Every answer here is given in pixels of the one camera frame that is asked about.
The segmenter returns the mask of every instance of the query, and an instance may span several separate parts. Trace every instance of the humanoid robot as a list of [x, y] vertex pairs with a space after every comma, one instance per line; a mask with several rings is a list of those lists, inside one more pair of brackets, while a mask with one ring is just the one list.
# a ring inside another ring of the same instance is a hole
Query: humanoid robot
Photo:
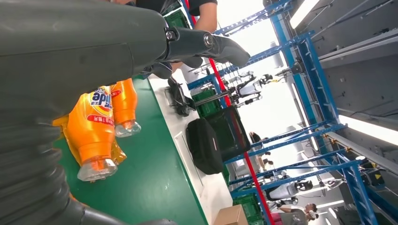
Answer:
[[[267, 83], [270, 83], [273, 77], [269, 74], [263, 75], [261, 77], [254, 76], [253, 73], [246, 73], [241, 77], [249, 77], [249, 79], [236, 87], [230, 87], [229, 92], [233, 93], [230, 99], [238, 106], [248, 105], [254, 101], [260, 100], [262, 98], [261, 91]], [[249, 97], [252, 98], [240, 102], [241, 98]]]

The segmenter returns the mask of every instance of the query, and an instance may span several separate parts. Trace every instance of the red label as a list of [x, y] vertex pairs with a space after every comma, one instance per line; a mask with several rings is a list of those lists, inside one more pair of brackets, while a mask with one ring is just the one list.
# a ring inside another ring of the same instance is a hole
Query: red label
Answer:
[[88, 115], [87, 120], [92, 121], [92, 122], [97, 122], [97, 123], [103, 123], [107, 125], [114, 125], [114, 122], [112, 119], [105, 117], [105, 116], [98, 116], [98, 115]]
[[121, 92], [122, 92], [121, 90], [114, 90], [114, 91], [112, 91], [111, 95], [112, 95], [112, 97], [115, 97], [115, 96], [120, 95]]

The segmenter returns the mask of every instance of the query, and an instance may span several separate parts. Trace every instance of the robotic arm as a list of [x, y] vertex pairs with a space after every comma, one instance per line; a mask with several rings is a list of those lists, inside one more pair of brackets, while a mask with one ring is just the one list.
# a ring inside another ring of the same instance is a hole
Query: robotic arm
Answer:
[[227, 38], [97, 0], [0, 0], [0, 43], [2, 225], [126, 225], [69, 198], [52, 121], [82, 93], [156, 63], [203, 56], [242, 66], [250, 57]]

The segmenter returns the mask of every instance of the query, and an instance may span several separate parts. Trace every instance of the tide bottle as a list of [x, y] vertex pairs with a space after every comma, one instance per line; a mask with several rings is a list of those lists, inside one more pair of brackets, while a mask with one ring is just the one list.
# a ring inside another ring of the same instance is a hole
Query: tide bottle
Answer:
[[80, 96], [69, 114], [67, 131], [81, 158], [77, 174], [80, 180], [99, 180], [116, 172], [111, 159], [115, 127], [110, 87], [102, 86]]
[[127, 137], [139, 133], [141, 126], [136, 122], [137, 93], [131, 78], [111, 86], [116, 137]]

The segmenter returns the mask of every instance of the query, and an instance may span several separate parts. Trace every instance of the black bag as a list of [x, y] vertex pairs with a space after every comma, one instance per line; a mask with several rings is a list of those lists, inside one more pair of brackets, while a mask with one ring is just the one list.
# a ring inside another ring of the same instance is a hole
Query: black bag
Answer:
[[221, 173], [224, 169], [215, 131], [204, 118], [188, 124], [186, 130], [193, 163], [205, 174]]
[[206, 117], [217, 134], [222, 160], [225, 162], [250, 150], [251, 143], [237, 108], [230, 106]]

